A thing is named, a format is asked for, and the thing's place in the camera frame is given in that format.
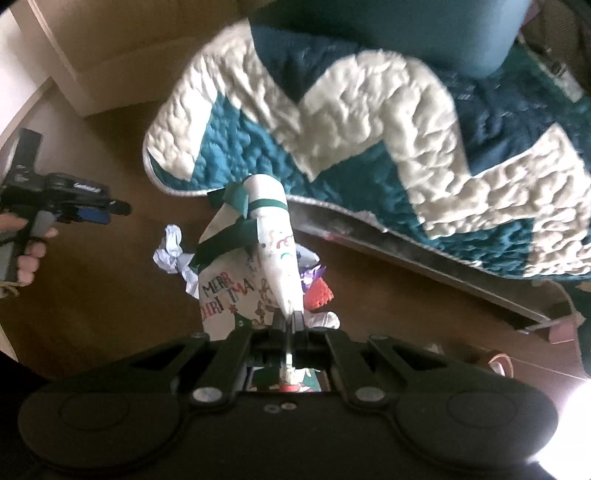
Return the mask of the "person left hand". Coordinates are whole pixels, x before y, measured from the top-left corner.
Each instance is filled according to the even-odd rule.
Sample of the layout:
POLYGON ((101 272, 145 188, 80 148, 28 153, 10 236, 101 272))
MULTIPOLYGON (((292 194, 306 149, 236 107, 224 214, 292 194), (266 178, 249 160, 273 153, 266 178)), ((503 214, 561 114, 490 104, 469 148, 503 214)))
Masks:
POLYGON ((1 288, 29 285, 46 254, 46 240, 58 235, 50 212, 33 213, 33 219, 1 214, 1 288))

